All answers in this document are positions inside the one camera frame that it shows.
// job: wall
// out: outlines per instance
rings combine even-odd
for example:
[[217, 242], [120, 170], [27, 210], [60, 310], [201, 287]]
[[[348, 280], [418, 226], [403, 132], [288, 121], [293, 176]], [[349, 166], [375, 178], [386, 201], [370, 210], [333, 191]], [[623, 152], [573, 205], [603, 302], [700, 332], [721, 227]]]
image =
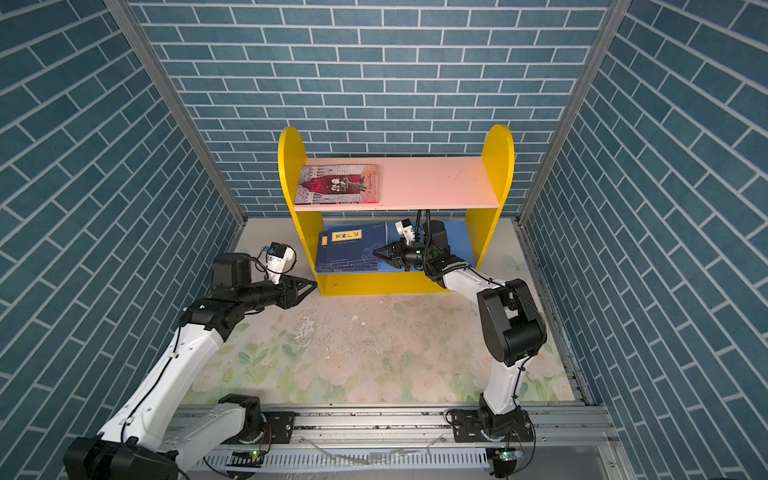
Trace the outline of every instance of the wall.
[[608, 0], [192, 3], [131, 4], [253, 217], [288, 214], [288, 125], [310, 156], [365, 157], [476, 156], [507, 124], [516, 213]]
[[768, 478], [766, 25], [634, 0], [527, 225], [641, 478]]
[[56, 478], [234, 225], [101, 0], [0, 11], [0, 478]]

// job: yellow bookshelf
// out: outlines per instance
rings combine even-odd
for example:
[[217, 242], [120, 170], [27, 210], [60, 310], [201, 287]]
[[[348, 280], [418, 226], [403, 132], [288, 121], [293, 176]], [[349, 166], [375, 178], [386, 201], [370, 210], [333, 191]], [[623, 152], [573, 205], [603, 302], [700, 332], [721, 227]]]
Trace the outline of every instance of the yellow bookshelf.
[[[308, 159], [299, 131], [288, 127], [280, 135], [277, 161], [283, 195], [323, 295], [440, 293], [446, 290], [422, 272], [318, 274], [315, 259], [317, 237], [325, 230], [323, 212], [466, 208], [464, 223], [473, 260], [480, 267], [509, 194], [515, 142], [506, 126], [496, 125], [485, 136], [480, 157]], [[378, 165], [380, 202], [294, 205], [301, 167], [333, 164]]]

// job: book cover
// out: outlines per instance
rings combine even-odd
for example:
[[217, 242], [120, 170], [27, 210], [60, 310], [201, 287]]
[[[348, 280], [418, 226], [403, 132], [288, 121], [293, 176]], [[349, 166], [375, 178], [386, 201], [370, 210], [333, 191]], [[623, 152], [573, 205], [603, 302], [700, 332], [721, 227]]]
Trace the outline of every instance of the book cover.
[[318, 237], [316, 267], [378, 263], [373, 251], [386, 241], [384, 222], [328, 226]]
[[376, 165], [301, 167], [296, 205], [362, 204], [379, 201]]

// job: robotic arm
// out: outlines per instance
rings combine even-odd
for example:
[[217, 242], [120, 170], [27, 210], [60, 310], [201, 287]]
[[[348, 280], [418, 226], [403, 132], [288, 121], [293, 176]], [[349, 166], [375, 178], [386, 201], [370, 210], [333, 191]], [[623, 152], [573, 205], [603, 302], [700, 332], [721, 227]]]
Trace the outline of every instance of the robotic arm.
[[[262, 439], [259, 399], [230, 394], [200, 421], [163, 441], [171, 417], [197, 374], [245, 315], [269, 305], [289, 309], [317, 288], [316, 282], [283, 273], [296, 262], [293, 248], [272, 243], [266, 260], [265, 266], [258, 257], [245, 253], [225, 253], [214, 260], [207, 294], [184, 309], [173, 339], [134, 394], [96, 437], [79, 437], [66, 451], [69, 478], [186, 477], [185, 470], [229, 437], [236, 435], [242, 443]], [[251, 261], [264, 272], [265, 280], [251, 283]]]
[[528, 285], [520, 279], [503, 282], [483, 276], [451, 254], [445, 225], [432, 220], [429, 210], [423, 243], [410, 220], [396, 227], [403, 238], [375, 250], [374, 256], [395, 268], [423, 270], [430, 280], [462, 294], [480, 309], [483, 339], [496, 361], [480, 397], [478, 416], [489, 438], [507, 435], [524, 415], [518, 408], [517, 391], [525, 363], [547, 341], [546, 325]]

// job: aluminum frame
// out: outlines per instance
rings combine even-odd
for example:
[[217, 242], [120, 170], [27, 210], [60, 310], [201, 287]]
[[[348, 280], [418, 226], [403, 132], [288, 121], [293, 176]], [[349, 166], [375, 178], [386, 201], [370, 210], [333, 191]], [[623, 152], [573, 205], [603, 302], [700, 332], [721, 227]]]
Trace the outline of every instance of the aluminum frame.
[[152, 80], [157, 92], [163, 98], [170, 114], [174, 116], [176, 122], [179, 124], [179, 128], [187, 141], [190, 142], [190, 146], [197, 154], [197, 159], [200, 164], [203, 165], [205, 171], [213, 181], [216, 190], [221, 195], [222, 200], [229, 208], [232, 216], [237, 224], [242, 227], [245, 225], [247, 215], [240, 206], [240, 202], [234, 195], [234, 192], [230, 188], [224, 175], [221, 173], [216, 160], [211, 154], [208, 146], [197, 129], [192, 117], [189, 115], [187, 108], [184, 106], [184, 102], [179, 96], [179, 92], [176, 91], [173, 82], [170, 81], [168, 73], [165, 71], [163, 63], [160, 61], [160, 57], [157, 56], [157, 52], [152, 47], [152, 44], [147, 37], [147, 33], [139, 24], [138, 18], [134, 13], [127, 0], [104, 0], [104, 3], [109, 9], [109, 12], [117, 22], [118, 27], [125, 35], [128, 44], [131, 45], [134, 53], [144, 67], [144, 70]]
[[552, 172], [554, 163], [558, 160], [558, 155], [563, 148], [565, 139], [568, 137], [568, 134], [571, 133], [571, 127], [573, 127], [574, 121], [576, 120], [576, 115], [581, 109], [584, 99], [587, 97], [587, 93], [589, 93], [592, 81], [598, 76], [600, 65], [605, 59], [608, 47], [611, 46], [611, 42], [616, 36], [621, 21], [624, 20], [624, 14], [627, 13], [630, 3], [632, 3], [632, 0], [613, 0], [608, 6], [608, 10], [605, 12], [605, 18], [603, 18], [602, 23], [600, 23], [600, 28], [594, 39], [594, 44], [592, 45], [592, 48], [589, 49], [587, 58], [584, 60], [584, 66], [581, 68], [581, 73], [574, 84], [573, 92], [568, 99], [568, 104], [565, 106], [563, 115], [558, 122], [558, 126], [554, 130], [552, 139], [542, 158], [541, 165], [539, 165], [536, 175], [534, 176], [533, 184], [523, 200], [520, 214], [518, 215], [518, 222], [521, 225], [525, 225], [525, 222], [527, 222], [528, 218], [531, 216], [536, 200], [547, 182], [547, 177], [550, 172]]

